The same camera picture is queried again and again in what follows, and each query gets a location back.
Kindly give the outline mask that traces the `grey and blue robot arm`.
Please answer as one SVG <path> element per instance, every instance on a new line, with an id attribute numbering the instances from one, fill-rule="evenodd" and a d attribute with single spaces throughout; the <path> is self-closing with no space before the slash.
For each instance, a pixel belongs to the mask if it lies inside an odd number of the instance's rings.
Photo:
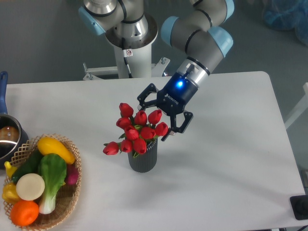
<path id="1" fill-rule="evenodd" d="M 150 77 L 152 43 L 160 36 L 186 59 L 161 89 L 150 84 L 139 96 L 140 110 L 161 109 L 170 118 L 167 134 L 183 133 L 193 118 L 185 106 L 233 46 L 220 27 L 234 11 L 232 0 L 193 0 L 186 18 L 171 16 L 161 27 L 142 0 L 86 0 L 78 14 L 85 26 L 113 45 L 120 78 Z"/>

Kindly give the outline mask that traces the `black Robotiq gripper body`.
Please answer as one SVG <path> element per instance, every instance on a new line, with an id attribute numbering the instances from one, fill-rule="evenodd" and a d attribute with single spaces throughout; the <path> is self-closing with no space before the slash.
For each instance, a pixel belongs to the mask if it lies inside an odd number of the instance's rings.
<path id="1" fill-rule="evenodd" d="M 157 92 L 155 105 L 170 118 L 183 113 L 185 106 L 198 91 L 198 86 L 189 77 L 188 72 L 184 75 L 176 72 Z"/>

